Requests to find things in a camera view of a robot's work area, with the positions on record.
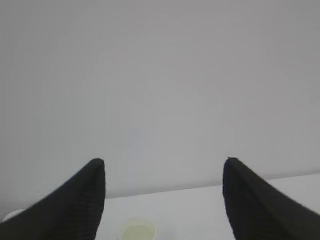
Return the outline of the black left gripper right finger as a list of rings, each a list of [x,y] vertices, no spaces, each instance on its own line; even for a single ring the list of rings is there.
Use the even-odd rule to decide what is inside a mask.
[[[320,216],[286,196],[237,158],[223,168],[226,214],[237,240],[318,240]]]

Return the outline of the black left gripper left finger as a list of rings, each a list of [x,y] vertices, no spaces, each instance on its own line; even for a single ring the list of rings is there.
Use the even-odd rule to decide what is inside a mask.
[[[50,195],[1,223],[2,240],[94,240],[106,199],[106,170],[93,159]]]

